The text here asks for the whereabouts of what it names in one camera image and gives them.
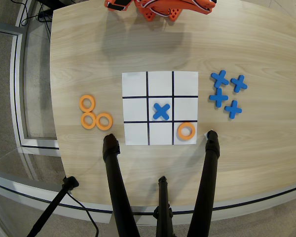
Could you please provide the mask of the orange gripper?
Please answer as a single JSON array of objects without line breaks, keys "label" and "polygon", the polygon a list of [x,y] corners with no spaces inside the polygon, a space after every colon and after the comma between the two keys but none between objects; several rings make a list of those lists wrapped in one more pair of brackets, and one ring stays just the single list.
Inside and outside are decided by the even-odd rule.
[{"label": "orange gripper", "polygon": [[126,11],[132,0],[105,0],[104,6],[110,11]]}]

